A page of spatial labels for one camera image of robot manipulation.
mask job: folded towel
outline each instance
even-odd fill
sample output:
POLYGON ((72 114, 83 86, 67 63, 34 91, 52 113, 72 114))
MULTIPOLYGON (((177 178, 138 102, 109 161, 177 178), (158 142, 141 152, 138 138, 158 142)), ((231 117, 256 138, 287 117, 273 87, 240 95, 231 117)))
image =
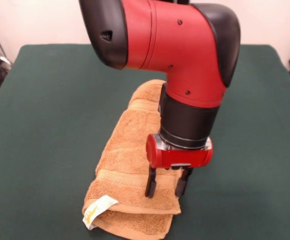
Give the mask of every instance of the folded towel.
POLYGON ((104 195, 118 201, 93 221, 93 225, 132 240, 163 239, 173 215, 181 208, 175 187, 181 170, 158 169, 153 198, 145 197, 149 175, 146 141, 160 128, 158 112, 164 81, 150 80, 133 93, 96 167, 96 178, 85 196, 82 213, 104 195))

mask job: table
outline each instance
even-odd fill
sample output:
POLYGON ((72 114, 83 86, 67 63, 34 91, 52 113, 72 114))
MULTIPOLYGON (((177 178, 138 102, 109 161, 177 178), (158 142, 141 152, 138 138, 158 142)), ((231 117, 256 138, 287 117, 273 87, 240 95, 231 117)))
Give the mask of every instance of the table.
MULTIPOLYGON (((0 240, 119 239, 87 231, 82 204, 133 91, 161 73, 103 65, 90 45, 22 47, 0 89, 0 240)), ((290 239, 290 76, 268 45, 243 45, 166 239, 290 239)))

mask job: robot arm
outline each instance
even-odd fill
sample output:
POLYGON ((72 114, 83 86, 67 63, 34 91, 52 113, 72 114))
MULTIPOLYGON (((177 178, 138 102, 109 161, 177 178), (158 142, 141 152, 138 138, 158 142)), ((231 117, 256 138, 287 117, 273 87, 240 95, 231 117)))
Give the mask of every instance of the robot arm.
POLYGON ((183 168, 175 194, 184 194, 195 167, 208 164, 209 135, 236 68, 240 24, 219 4, 161 0, 79 0, 91 44, 107 66, 166 73, 160 130, 147 138, 153 197, 156 168, 183 168))

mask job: towel tag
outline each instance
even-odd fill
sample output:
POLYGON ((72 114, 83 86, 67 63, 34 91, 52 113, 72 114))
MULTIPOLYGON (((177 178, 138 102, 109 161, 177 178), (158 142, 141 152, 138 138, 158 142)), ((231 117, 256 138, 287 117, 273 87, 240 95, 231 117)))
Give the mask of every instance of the towel tag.
POLYGON ((108 195, 104 195, 93 202, 84 212, 83 223, 87 229, 92 230, 93 228, 96 228, 96 226, 92 224, 95 218, 118 202, 119 201, 108 195))

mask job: towel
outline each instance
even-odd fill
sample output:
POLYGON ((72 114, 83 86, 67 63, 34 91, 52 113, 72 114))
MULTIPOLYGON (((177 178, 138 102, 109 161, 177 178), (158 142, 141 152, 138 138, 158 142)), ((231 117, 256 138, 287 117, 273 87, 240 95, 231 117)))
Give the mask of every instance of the towel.
POLYGON ((126 239, 163 239, 173 215, 181 213, 175 196, 181 170, 157 169, 155 195, 145 197, 149 175, 146 141, 149 134, 157 133, 160 128, 158 105, 164 82, 147 81, 132 94, 101 154, 96 178, 84 199, 83 214, 104 195, 117 200, 92 224, 126 239))

